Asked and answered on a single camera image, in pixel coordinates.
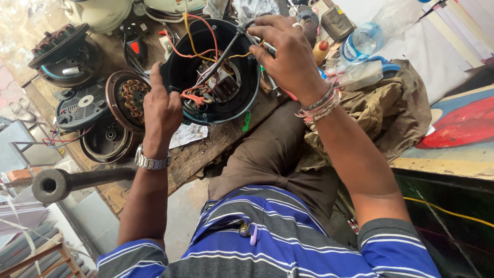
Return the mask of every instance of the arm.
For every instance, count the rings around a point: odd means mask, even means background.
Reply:
[[[168,155],[172,135],[182,122],[180,93],[168,96],[163,86],[158,62],[150,75],[151,91],[144,97],[146,135],[143,154],[153,159]],[[166,209],[168,204],[168,171],[139,168],[122,212],[118,245],[149,238],[165,246]]]
[[[262,37],[278,50],[273,58],[263,47],[250,51],[278,84],[296,95],[304,106],[319,101],[329,89],[321,79],[312,49],[294,18],[262,16],[251,35]],[[377,218],[410,221],[405,202],[382,154],[342,107],[317,121],[316,128],[355,206],[359,224]]]

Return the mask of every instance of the white appliance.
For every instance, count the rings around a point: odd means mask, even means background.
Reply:
[[[187,1],[188,12],[202,9],[207,4],[207,0],[144,0],[144,5],[170,16],[182,16],[185,12],[185,1]]]
[[[61,0],[65,15],[74,25],[87,23],[91,27],[90,32],[108,35],[128,17],[133,2],[134,0]]]

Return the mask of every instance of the brown trousers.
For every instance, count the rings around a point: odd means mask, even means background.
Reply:
[[[287,102],[243,139],[220,176],[209,182],[209,199],[219,200],[246,185],[273,185],[302,199],[332,235],[329,219],[336,202],[338,175],[332,167],[293,172],[300,159],[305,123],[295,116],[300,104]]]

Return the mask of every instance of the plastic bottle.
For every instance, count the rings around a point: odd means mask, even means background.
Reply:
[[[431,0],[391,0],[374,18],[359,26],[339,49],[338,64],[345,67],[360,64],[383,48],[389,39],[403,33],[420,17],[420,11]]]
[[[314,59],[316,60],[317,66],[320,66],[329,52],[329,43],[327,41],[320,41],[316,43],[314,49],[312,50],[312,54],[314,55]]]

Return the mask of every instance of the water bottle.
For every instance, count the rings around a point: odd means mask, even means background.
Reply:
[[[403,33],[419,19],[420,11],[431,0],[391,0],[374,18],[359,26],[339,48],[338,65],[344,67],[364,62],[383,48],[389,39]]]

